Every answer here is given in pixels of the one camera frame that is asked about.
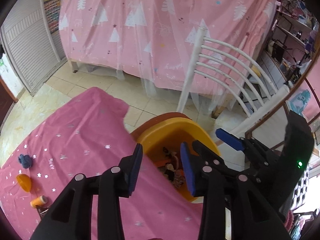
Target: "louvered panel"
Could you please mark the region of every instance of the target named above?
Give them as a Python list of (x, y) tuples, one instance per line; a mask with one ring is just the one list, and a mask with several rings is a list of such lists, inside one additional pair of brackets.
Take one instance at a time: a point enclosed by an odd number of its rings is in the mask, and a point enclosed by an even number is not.
[(39, 21), (40, 19), (42, 19), (40, 9), (22, 19), (5, 34), (7, 36), (8, 43), (10, 44), (15, 39), (15, 37), (17, 37), (20, 33), (22, 33), (24, 30), (29, 28), (32, 24)]
[(9, 45), (21, 74), (31, 89), (58, 63), (43, 19), (19, 34)]
[(66, 56), (66, 54), (64, 53), (64, 50), (62, 47), (59, 31), (53, 33), (51, 36), (52, 36), (54, 46), (57, 49), (57, 52), (58, 52), (60, 59), (63, 59)]
[(8, 32), (27, 15), (38, 9), (40, 9), (40, 0), (18, 0), (4, 21), (4, 32)]

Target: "chair post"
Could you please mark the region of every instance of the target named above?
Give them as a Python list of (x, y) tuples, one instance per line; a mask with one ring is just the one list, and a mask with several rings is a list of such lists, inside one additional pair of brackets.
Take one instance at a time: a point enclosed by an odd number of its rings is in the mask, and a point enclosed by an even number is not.
[(188, 70), (184, 79), (182, 92), (180, 95), (177, 112), (182, 113), (184, 107), (186, 106), (190, 88), (193, 82), (193, 77), (195, 75), (194, 70), (196, 69), (196, 62), (199, 58), (199, 53), (201, 52), (201, 45), (204, 43), (204, 35), (206, 34), (207, 29), (199, 27), (196, 33), (195, 44), (193, 46), (193, 51), (188, 65)]

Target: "yellow object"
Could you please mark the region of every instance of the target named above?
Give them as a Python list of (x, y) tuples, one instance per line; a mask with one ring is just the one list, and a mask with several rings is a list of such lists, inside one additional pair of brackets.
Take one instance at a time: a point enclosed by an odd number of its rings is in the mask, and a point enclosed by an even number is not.
[[(198, 155), (191, 146), (195, 140), (199, 140), (220, 156), (220, 151), (210, 136), (197, 123), (182, 117), (170, 118), (150, 127), (139, 136), (137, 143), (142, 144), (143, 153), (155, 163), (165, 159), (163, 147), (180, 152), (182, 142), (188, 143), (190, 152)], [(177, 191), (190, 202), (197, 199), (190, 195), (186, 183)]]
[(255, 65), (253, 65), (251, 69), (253, 70), (253, 72), (255, 72), (255, 74), (258, 77), (261, 77), (261, 73), (260, 73), (260, 71), (258, 70), (258, 68)]
[(34, 200), (32, 200), (30, 202), (30, 206), (32, 206), (33, 208), (36, 208), (37, 206), (42, 206), (44, 204), (46, 204), (48, 202), (48, 199), (46, 196), (40, 196), (35, 198)]
[(22, 187), (25, 192), (30, 192), (31, 190), (31, 179), (26, 174), (19, 174), (17, 176), (17, 182)]

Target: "orange plastic cup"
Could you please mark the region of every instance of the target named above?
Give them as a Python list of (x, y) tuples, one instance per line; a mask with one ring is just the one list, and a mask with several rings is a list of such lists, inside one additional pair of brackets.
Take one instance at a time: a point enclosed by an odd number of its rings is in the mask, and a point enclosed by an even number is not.
[(22, 187), (22, 189), (25, 192), (30, 192), (31, 190), (31, 179), (28, 175), (26, 174), (19, 174), (17, 176), (17, 181), (19, 185)]

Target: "yellow bin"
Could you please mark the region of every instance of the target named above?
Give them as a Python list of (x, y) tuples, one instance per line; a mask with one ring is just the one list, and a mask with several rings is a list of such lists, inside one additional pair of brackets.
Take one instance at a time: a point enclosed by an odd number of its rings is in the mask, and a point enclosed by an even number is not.
[[(220, 156), (210, 136), (197, 123), (183, 117), (170, 118), (150, 127), (139, 136), (137, 143), (142, 144), (143, 153), (155, 163), (165, 159), (163, 147), (179, 153), (182, 142), (187, 142), (190, 152), (198, 155), (191, 146), (195, 140), (199, 140)], [(190, 202), (196, 199), (190, 195), (186, 183), (177, 190)]]

